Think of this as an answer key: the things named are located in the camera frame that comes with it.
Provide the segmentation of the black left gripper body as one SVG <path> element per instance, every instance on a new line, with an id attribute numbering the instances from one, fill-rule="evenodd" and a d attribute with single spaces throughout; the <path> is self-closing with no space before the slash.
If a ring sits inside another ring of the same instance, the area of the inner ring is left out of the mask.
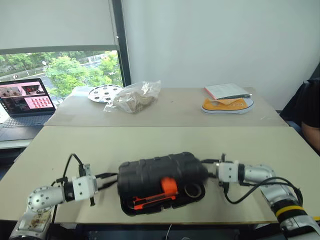
<path id="1" fill-rule="evenodd" d="M 102 185 L 103 185 L 103 179 L 100 178 L 100 177 L 96 177 L 96 176 L 94 176 L 93 178 L 94 178 L 94 180 L 93 180 L 93 182 L 94 182 L 94 194 L 96 195 L 100 191 L 99 188 L 101 188 Z"/>

